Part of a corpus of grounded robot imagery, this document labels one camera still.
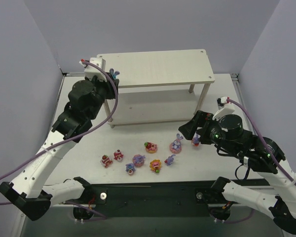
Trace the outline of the purple bunny blue bow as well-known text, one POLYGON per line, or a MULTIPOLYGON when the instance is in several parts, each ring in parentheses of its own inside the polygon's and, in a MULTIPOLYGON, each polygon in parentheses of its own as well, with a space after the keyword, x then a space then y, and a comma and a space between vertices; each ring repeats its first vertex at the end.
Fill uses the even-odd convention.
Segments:
POLYGON ((115 71, 113 68, 110 69, 110 75, 116 79, 117 76, 120 74, 120 71, 115 71))

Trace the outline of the small purple bunny with strawberry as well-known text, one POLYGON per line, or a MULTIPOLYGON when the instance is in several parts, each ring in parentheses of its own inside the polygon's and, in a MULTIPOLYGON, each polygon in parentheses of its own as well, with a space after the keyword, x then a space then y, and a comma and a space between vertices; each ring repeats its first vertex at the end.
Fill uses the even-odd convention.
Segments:
POLYGON ((125 166, 126 166, 126 172, 128 173, 128 175, 131 176, 135 173, 136 169, 133 163, 126 164, 125 166))

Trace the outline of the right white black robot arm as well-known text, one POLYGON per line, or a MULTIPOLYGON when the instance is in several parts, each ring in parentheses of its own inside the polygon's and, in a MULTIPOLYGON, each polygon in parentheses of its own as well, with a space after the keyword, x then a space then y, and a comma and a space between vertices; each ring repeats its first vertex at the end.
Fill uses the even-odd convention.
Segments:
POLYGON ((219 156, 234 157, 263 177, 276 191, 267 195, 219 177, 211 186, 213 196, 246 205, 270 217, 282 230, 296 235, 296 174, 284 153, 269 138, 259 138, 243 128, 242 118, 235 114, 213 119, 211 113, 197 111, 179 127, 187 140, 199 135, 202 145, 214 145, 219 156))

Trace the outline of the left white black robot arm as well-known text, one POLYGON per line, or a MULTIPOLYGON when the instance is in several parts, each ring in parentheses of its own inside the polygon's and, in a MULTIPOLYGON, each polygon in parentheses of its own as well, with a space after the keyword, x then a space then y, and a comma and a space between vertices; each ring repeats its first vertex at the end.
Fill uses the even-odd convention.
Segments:
POLYGON ((0 184, 0 193, 30 220, 41 218, 50 207, 74 200, 87 201, 96 191, 81 177, 60 184, 46 185, 46 180, 62 158, 86 135, 102 105, 115 99, 119 80, 107 81, 97 76, 77 81, 68 94, 68 103, 58 116, 35 159, 10 182, 0 184))

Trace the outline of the purple bunny sitting toy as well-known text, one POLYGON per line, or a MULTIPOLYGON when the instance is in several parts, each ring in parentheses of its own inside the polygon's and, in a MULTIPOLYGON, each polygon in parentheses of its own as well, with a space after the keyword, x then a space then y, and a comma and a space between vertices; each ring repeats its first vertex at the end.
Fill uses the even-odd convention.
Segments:
POLYGON ((176 155, 175 154, 172 154, 171 156, 167 157, 164 161, 164 163, 167 165, 167 166, 170 166, 173 162, 174 162, 174 157, 176 155))

